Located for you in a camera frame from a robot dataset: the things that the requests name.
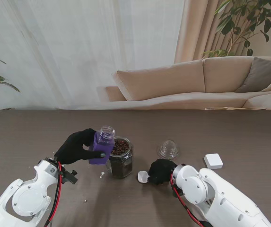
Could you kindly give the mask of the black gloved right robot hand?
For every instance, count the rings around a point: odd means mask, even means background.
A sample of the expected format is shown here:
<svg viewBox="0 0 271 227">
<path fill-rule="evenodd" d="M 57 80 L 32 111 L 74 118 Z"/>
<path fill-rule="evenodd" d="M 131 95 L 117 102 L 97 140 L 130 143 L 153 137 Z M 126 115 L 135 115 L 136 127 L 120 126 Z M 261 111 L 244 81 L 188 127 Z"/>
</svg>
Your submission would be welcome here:
<svg viewBox="0 0 271 227">
<path fill-rule="evenodd" d="M 154 161 L 148 171 L 148 182 L 155 185 L 163 184 L 170 181 L 171 174 L 177 164 L 167 159 L 157 159 Z"/>
</svg>

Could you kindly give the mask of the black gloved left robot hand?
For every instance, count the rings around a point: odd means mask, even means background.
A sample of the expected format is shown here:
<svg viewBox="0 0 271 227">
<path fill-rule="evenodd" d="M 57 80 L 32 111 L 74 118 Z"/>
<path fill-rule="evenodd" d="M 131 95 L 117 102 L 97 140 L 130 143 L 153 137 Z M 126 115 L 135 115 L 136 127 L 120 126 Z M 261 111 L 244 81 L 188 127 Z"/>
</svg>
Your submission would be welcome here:
<svg viewBox="0 0 271 227">
<path fill-rule="evenodd" d="M 96 131 L 89 128 L 71 134 L 54 154 L 55 161 L 63 165 L 73 164 L 79 160 L 102 159 L 106 154 L 101 151 L 85 150 L 94 141 Z"/>
</svg>

